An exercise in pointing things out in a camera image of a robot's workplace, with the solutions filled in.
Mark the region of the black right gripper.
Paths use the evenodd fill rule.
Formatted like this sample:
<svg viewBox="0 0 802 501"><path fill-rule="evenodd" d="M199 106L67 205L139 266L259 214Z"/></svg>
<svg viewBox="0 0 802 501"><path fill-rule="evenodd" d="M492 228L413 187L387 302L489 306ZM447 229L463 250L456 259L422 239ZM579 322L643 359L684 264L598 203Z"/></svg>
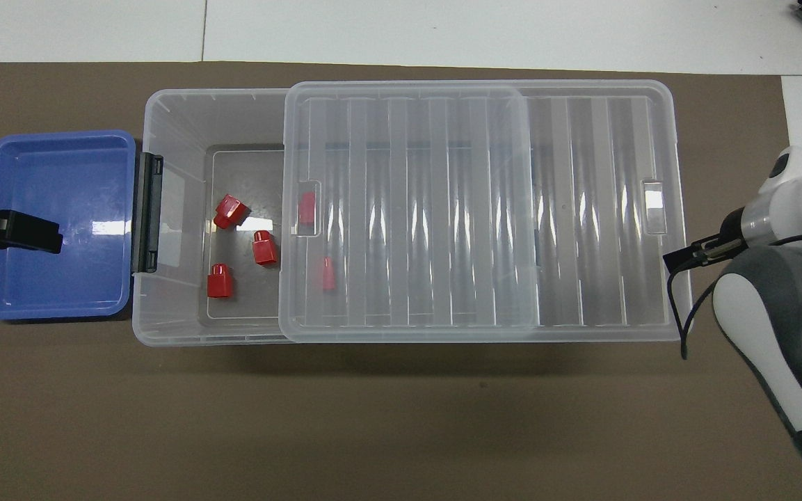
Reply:
<svg viewBox="0 0 802 501"><path fill-rule="evenodd" d="M715 260L712 251L718 247L722 253L743 253L748 248L743 232L744 210L738 208L725 216L719 228L719 239L700 239L687 247L666 253L664 265L667 271L686 271L709 266Z"/></svg>

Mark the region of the clear plastic storage box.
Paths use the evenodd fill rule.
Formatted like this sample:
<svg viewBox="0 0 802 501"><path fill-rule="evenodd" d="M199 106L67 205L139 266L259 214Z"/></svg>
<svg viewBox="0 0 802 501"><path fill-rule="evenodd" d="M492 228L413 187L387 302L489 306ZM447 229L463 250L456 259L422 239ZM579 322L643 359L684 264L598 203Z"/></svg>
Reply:
<svg viewBox="0 0 802 501"><path fill-rule="evenodd" d="M509 83L299 83L161 90L143 148L164 159L158 269L134 276L149 346L501 342L538 325L531 153ZM298 224L315 191L316 223ZM217 228L225 194L248 208ZM254 261L268 230L277 265ZM321 287L331 257L336 289ZM214 263L233 296L207 298Z"/></svg>

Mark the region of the blue plastic tray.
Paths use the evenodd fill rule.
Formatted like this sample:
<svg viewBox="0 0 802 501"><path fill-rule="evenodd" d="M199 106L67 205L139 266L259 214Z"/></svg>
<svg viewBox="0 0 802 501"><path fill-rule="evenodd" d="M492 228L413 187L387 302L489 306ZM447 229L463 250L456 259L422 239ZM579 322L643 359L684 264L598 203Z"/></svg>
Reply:
<svg viewBox="0 0 802 501"><path fill-rule="evenodd" d="M122 130L0 139L0 209L58 224L57 254L0 250L0 320L109 317L130 295L136 139Z"/></svg>

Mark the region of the brown table mat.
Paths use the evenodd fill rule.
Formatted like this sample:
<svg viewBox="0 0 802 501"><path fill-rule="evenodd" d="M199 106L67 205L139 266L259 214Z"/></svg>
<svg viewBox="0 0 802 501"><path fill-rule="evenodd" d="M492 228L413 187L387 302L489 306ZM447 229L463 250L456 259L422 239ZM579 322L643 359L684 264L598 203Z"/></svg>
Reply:
<svg viewBox="0 0 802 501"><path fill-rule="evenodd" d="M279 63L0 63L0 137L142 130L166 88L649 77L687 241L791 143L782 77ZM128 317L0 323L0 501L802 501L802 462L704 305L688 342L146 347Z"/></svg>

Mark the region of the clear ribbed plastic lid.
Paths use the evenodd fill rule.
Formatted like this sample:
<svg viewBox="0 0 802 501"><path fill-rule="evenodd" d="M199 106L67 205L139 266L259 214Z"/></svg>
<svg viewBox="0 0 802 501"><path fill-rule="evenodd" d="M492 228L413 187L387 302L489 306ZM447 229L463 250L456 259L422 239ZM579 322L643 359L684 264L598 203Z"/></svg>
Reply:
<svg viewBox="0 0 802 501"><path fill-rule="evenodd" d="M667 86L652 80L464 82L508 83L525 99L538 325L523 340L401 343L676 340L668 299L689 301L691 286L681 279L666 287L664 255L686 244Z"/></svg>

